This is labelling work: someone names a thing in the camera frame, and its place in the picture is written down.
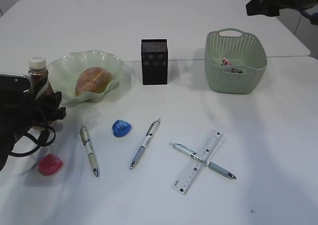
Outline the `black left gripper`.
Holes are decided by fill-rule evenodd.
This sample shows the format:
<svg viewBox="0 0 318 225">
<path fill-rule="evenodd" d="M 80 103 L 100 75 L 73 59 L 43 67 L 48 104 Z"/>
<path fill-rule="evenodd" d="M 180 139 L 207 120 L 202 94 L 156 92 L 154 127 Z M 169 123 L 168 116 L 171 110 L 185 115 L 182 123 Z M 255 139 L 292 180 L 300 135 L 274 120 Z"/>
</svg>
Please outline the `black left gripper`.
<svg viewBox="0 0 318 225">
<path fill-rule="evenodd" d="M 49 126 L 49 121 L 63 120 L 66 117 L 66 107 L 60 107 L 62 93 L 57 91 L 51 95 L 40 96 L 37 101 L 43 105 L 42 109 L 27 92 L 0 92 L 1 169 L 9 156 L 29 156 L 54 142 L 49 139 L 50 133 L 54 131 L 54 128 Z M 22 137 L 29 138 L 36 147 L 24 153 L 13 152 L 15 144 Z"/>
</svg>

